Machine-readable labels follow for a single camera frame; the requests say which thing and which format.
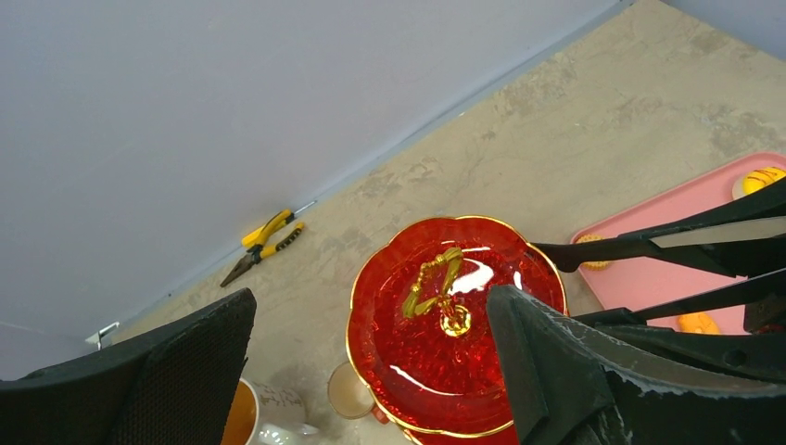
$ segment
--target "white mug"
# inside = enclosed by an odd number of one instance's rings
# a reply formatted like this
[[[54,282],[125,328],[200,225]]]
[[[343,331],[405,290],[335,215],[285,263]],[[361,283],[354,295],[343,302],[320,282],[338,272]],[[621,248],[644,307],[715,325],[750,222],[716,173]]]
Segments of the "white mug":
[[[306,407],[297,392],[240,377],[222,445],[304,445],[319,432],[305,420]]]

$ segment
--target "red lid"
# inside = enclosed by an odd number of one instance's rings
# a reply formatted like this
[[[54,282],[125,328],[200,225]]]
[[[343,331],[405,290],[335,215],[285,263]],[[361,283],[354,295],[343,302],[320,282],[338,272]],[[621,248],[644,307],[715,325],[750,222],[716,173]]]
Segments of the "red lid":
[[[469,311],[469,329],[446,334],[443,311],[407,318],[402,305],[421,266],[460,248],[445,299]],[[422,281],[423,302],[440,292],[447,267]],[[555,267],[512,227],[485,217],[434,218],[396,235],[363,266],[352,289],[347,349],[380,408],[405,428],[470,438],[510,426],[513,417],[486,316],[491,286],[516,285],[565,312]]]

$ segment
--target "pink tray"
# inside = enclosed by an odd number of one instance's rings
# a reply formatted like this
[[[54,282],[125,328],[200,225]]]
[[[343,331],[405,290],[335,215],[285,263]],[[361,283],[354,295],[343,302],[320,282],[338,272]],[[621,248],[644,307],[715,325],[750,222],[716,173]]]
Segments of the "pink tray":
[[[572,242],[585,234],[614,237],[653,225],[671,223],[731,201],[731,187],[747,172],[763,167],[786,169],[786,156],[755,153],[642,202],[576,233]],[[578,269],[605,309],[627,307],[632,311],[681,299],[734,283],[728,278],[649,258],[614,261],[602,271]],[[745,334],[743,307],[709,311],[721,333]],[[651,320],[649,325],[678,330],[677,318]]]

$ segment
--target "stone countertop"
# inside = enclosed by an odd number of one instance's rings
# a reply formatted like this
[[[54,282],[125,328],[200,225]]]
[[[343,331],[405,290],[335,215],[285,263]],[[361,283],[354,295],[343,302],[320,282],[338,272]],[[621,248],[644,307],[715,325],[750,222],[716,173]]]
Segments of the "stone countertop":
[[[641,0],[302,216],[286,252],[229,287],[232,264],[126,327],[123,339],[241,287],[257,297],[246,375],[297,390],[326,444],[406,443],[336,416],[349,291],[408,224],[484,214],[532,241],[577,230],[755,151],[786,152],[786,65],[656,0]],[[600,309],[564,275],[573,314]]]

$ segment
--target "mug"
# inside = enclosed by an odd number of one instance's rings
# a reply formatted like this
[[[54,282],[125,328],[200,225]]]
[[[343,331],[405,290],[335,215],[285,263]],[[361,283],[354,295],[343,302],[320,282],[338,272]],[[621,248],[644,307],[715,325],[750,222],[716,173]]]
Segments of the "mug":
[[[240,377],[221,444],[304,445],[319,432],[305,420],[306,407],[297,392]]]
[[[343,362],[333,371],[327,381],[327,399],[341,417],[353,420],[371,413],[380,424],[390,421],[376,406],[371,390],[366,387],[351,363]]]

